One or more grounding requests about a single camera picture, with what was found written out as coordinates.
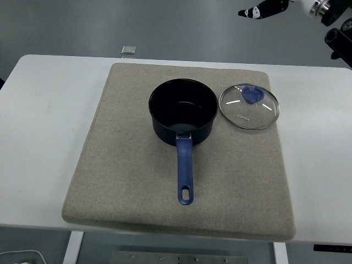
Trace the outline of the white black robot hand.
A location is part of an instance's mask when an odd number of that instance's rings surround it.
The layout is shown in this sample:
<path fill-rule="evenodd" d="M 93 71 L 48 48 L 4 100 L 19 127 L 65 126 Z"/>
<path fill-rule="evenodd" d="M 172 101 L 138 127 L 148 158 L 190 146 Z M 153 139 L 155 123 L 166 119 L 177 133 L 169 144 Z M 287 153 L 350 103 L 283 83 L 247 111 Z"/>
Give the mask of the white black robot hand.
<path fill-rule="evenodd" d="M 309 15 L 316 1 L 266 0 L 249 9 L 238 11 L 238 16 L 249 19 L 264 19 L 286 11 L 290 3 L 294 2 L 299 2 L 304 13 Z"/>

